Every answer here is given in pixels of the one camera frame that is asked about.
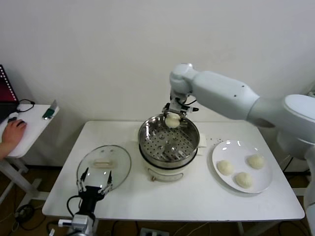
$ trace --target white wall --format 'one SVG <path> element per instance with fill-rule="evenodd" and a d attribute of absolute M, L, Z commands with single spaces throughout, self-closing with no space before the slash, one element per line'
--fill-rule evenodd
<path fill-rule="evenodd" d="M 312 0 L 3 0 L 0 62 L 19 98 L 61 107 L 27 160 L 62 165 L 87 120 L 159 113 L 179 62 L 262 96 L 300 93 L 315 78 L 314 22 Z"/>

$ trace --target small white table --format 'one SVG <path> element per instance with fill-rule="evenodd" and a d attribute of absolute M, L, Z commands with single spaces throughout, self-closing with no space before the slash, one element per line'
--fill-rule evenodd
<path fill-rule="evenodd" d="M 29 104 L 20 104 L 18 108 L 23 111 L 28 109 L 29 107 L 31 107 L 31 105 Z M 23 138 L 18 146 L 8 155 L 6 159 L 0 161 L 0 171 L 12 180 L 1 195 L 0 204 L 3 202 L 4 198 L 9 193 L 14 184 L 17 184 L 21 189 L 26 192 L 26 195 L 20 202 L 19 206 L 27 204 L 31 199 L 47 199 L 47 196 L 49 194 L 48 192 L 39 192 L 37 190 L 37 187 L 40 185 L 41 179 L 37 178 L 31 184 L 21 175 L 21 173 L 23 172 L 26 173 L 28 169 L 19 158 L 23 157 L 28 152 L 28 150 L 31 148 L 31 146 L 34 144 L 34 142 L 52 120 L 44 120 L 42 118 L 49 107 L 50 105 L 34 105 L 31 110 L 19 114 L 18 119 L 24 120 L 27 123 L 27 127 Z M 54 116 L 58 113 L 58 111 L 59 108 L 56 108 Z M 6 125 L 7 119 L 0 124 L 0 141 Z M 17 168 L 19 168 L 19 170 L 15 170 L 10 165 L 10 163 L 14 164 Z"/>
<path fill-rule="evenodd" d="M 279 221 L 305 216 L 292 188 L 266 145 L 259 130 L 246 122 L 196 122 L 206 135 L 204 155 L 196 156 L 188 173 L 175 182 L 152 182 L 142 164 L 133 133 L 141 122 L 89 121 L 76 141 L 42 212 L 69 217 L 66 201 L 78 194 L 76 169 L 82 158 L 98 146 L 124 147 L 132 159 L 124 183 L 96 205 L 97 219 L 154 221 Z M 246 194 L 223 182 L 211 164 L 211 151 L 221 140 L 242 140 L 259 148 L 273 171 L 273 181 L 260 194 Z M 70 202 L 73 212 L 78 199 Z"/>

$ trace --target glass lid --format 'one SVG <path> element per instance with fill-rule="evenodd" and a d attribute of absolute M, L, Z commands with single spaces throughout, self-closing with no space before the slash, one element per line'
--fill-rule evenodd
<path fill-rule="evenodd" d="M 129 153 L 121 146 L 106 145 L 88 153 L 77 169 L 77 180 L 83 180 L 85 186 L 105 188 L 112 182 L 117 188 L 127 178 L 131 169 Z"/>

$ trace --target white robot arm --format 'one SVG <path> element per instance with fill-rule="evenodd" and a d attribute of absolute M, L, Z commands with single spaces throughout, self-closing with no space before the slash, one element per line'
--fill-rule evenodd
<path fill-rule="evenodd" d="M 201 105 L 230 119 L 246 120 L 256 126 L 274 127 L 280 132 L 280 146 L 292 156 L 306 159 L 315 176 L 315 98 L 289 95 L 283 99 L 259 97 L 246 84 L 211 71 L 196 71 L 191 64 L 179 64 L 170 74 L 171 102 L 164 111 L 186 116 L 192 110 L 184 104 L 193 95 Z M 304 197 L 305 209 L 315 235 L 315 180 Z"/>

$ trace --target human hand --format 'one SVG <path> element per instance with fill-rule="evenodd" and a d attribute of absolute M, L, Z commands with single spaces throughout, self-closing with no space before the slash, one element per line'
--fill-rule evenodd
<path fill-rule="evenodd" d="M 2 134 L 2 144 L 10 150 L 16 148 L 23 137 L 27 124 L 21 119 L 8 123 Z"/>

